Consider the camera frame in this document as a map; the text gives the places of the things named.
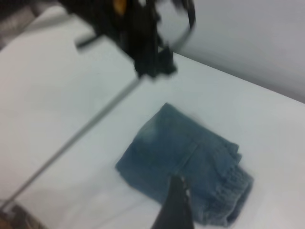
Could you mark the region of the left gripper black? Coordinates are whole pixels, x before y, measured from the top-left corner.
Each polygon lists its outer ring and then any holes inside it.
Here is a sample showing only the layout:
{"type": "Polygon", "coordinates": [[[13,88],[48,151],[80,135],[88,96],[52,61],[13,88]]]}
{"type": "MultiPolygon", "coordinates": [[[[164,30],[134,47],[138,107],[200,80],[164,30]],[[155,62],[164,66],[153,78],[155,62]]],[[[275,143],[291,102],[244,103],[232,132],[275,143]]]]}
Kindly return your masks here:
{"type": "Polygon", "coordinates": [[[60,4],[87,24],[94,35],[77,44],[78,49],[89,46],[106,36],[134,59],[139,78],[148,75],[171,75],[177,71],[173,52],[157,31],[160,16],[155,0],[61,0],[60,4]]]}

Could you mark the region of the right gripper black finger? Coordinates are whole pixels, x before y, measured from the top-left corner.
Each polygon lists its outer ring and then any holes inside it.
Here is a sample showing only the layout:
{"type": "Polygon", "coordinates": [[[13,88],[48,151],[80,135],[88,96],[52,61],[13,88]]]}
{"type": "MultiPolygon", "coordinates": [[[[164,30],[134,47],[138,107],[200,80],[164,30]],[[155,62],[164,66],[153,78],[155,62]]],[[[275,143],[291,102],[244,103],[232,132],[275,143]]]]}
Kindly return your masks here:
{"type": "Polygon", "coordinates": [[[189,189],[182,177],[171,177],[167,198],[153,227],[155,229],[194,228],[189,189]]]}

